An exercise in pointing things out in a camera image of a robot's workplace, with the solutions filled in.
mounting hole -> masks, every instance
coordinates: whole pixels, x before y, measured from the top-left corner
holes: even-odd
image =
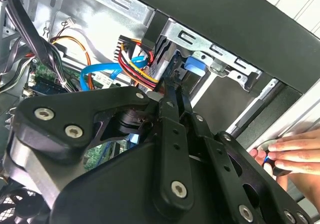
[[[227,172],[230,172],[230,171],[231,171],[230,167],[228,167],[228,166],[224,166],[224,169],[225,169]]]
[[[177,144],[177,143],[175,143],[175,144],[173,145],[173,147],[174,147],[176,150],[180,150],[180,146],[179,146],[179,144]]]

wire bundle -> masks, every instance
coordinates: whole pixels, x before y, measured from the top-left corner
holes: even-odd
[[[147,74],[145,74],[143,71],[141,71],[128,57],[125,49],[125,45],[121,44],[121,52],[118,56],[118,62],[121,66],[122,70],[128,75],[131,79],[133,79],[135,82],[139,83],[143,87],[146,87],[148,89],[153,90],[155,86],[157,85],[157,80],[151,78]]]
[[[91,59],[90,59],[90,56],[89,56],[89,54],[88,54],[85,46],[84,46],[79,40],[77,40],[76,38],[74,38],[74,37],[72,37],[72,36],[59,36],[59,34],[61,34],[61,33],[62,33],[62,32],[60,31],[60,32],[58,33],[58,36],[57,36],[57,37],[54,37],[54,38],[51,39],[52,44],[55,44],[56,42],[58,42],[58,41],[60,41],[60,40],[64,40],[64,39],[68,39],[68,40],[71,40],[71,41],[75,42],[75,43],[78,44],[78,45],[80,46],[80,48],[84,51],[84,53],[85,53],[85,55],[86,55],[87,65],[88,65],[88,66],[91,65]],[[89,88],[90,88],[91,90],[95,89],[95,87],[94,87],[94,82],[93,82],[91,73],[88,75],[88,78],[89,78],[89,79],[88,79]]]
[[[74,85],[66,79],[63,73],[62,60],[56,47],[39,36],[20,0],[1,1],[7,2],[5,7],[6,13],[32,53],[43,65],[56,72],[61,85],[68,92],[75,92],[76,89]]]
[[[12,77],[12,79],[8,83],[6,83],[2,87],[0,87],[0,94],[3,92],[6,92],[9,89],[16,86],[16,84],[21,79],[23,73],[25,72],[26,67],[30,64],[30,62],[33,60],[33,58],[34,57],[28,58],[26,61],[22,59],[20,61],[20,63],[18,64],[17,70],[16,70],[14,76]]]
[[[148,63],[145,60],[145,57],[143,57],[143,56],[135,57],[132,60],[138,68],[143,68]],[[116,76],[121,72],[122,67],[118,63],[100,63],[100,64],[94,64],[94,65],[85,67],[80,73],[81,89],[83,91],[90,90],[86,84],[85,79],[84,79],[86,74],[90,74],[92,72],[104,71],[104,70],[114,70],[114,72],[111,74],[110,78],[115,79]]]

human hand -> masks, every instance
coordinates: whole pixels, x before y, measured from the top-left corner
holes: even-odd
[[[320,129],[278,139],[268,149],[276,167],[292,173],[320,175]]]
[[[264,164],[264,161],[266,159],[266,152],[265,151],[262,151],[262,150],[257,150],[257,149],[252,149],[250,151],[250,155],[259,163],[259,165],[263,165]],[[269,163],[265,163],[263,165],[263,169],[269,173],[269,175],[276,180],[276,182],[285,190],[287,191],[287,188],[288,188],[288,176],[285,175],[285,176],[281,176],[281,177],[276,177],[273,175],[273,170],[272,170],[272,167]]]

silver screw head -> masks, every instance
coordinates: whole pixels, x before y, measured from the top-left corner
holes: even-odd
[[[167,105],[169,105],[171,108],[174,108],[174,107],[175,107],[175,105],[174,105],[171,101],[168,101],[168,102],[167,102]]]
[[[291,223],[296,223],[295,218],[291,215],[290,212],[284,211],[284,214],[285,214],[286,218],[288,218],[288,220],[289,220]]]
[[[82,129],[76,125],[67,126],[64,131],[65,131],[65,134],[71,138],[79,138],[84,134]]]
[[[302,215],[301,213],[296,213],[298,215],[298,217],[301,219],[301,221],[303,222],[303,224],[308,224],[307,219],[304,217],[304,215]]]
[[[239,212],[241,214],[241,216],[248,222],[248,223],[252,223],[254,221],[254,216],[252,215],[252,212],[250,211],[250,209],[245,206],[245,205],[240,205],[239,206]]]
[[[171,183],[171,190],[178,198],[185,198],[188,193],[186,187],[179,181]]]
[[[55,117],[55,113],[48,108],[38,108],[35,110],[34,115],[44,121],[51,120]]]
[[[229,137],[228,134],[224,134],[223,137],[224,137],[227,141],[231,141],[231,138]]]
[[[200,122],[202,122],[204,119],[203,119],[203,117],[201,117],[200,115],[196,115],[196,118],[200,121]]]
[[[140,94],[140,93],[136,93],[136,96],[138,97],[138,98],[144,98],[144,96],[142,95],[142,94]]]

green circuit board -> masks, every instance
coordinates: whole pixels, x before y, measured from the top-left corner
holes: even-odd
[[[66,74],[68,74],[70,76],[72,75],[75,79],[78,79],[78,80],[80,79],[80,73],[79,72],[76,72],[74,70],[71,70],[71,69],[68,69],[68,68],[65,68],[65,67],[63,68],[63,70],[65,71]],[[35,67],[34,74],[35,74],[36,78],[37,77],[41,77],[41,78],[44,78],[44,79],[46,79],[48,81],[51,81],[51,82],[53,82],[55,84],[60,85],[60,82],[58,80],[58,77],[57,77],[56,73],[54,73],[53,71],[49,70],[43,64],[39,63]],[[84,80],[87,82],[88,81],[88,76],[86,75],[84,78],[85,78]],[[98,83],[96,81],[93,81],[93,83],[98,88],[102,88],[102,86],[103,86],[102,84],[100,84],[100,83]]]
[[[97,166],[99,160],[102,158],[106,145],[106,143],[101,144],[99,146],[96,146],[95,148],[89,149],[86,152],[86,154],[84,155],[84,169],[86,171],[89,171]]]

